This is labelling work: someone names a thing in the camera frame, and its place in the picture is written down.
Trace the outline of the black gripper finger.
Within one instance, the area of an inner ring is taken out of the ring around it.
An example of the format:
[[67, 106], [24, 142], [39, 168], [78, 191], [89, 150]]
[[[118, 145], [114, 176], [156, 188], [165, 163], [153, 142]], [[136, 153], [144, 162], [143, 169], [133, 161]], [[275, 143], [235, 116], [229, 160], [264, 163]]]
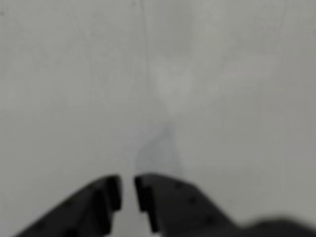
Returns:
[[80, 188], [16, 236], [106, 237], [121, 205], [121, 178], [104, 176]]
[[223, 210], [195, 185], [159, 174], [134, 179], [141, 212], [162, 237], [245, 237]]

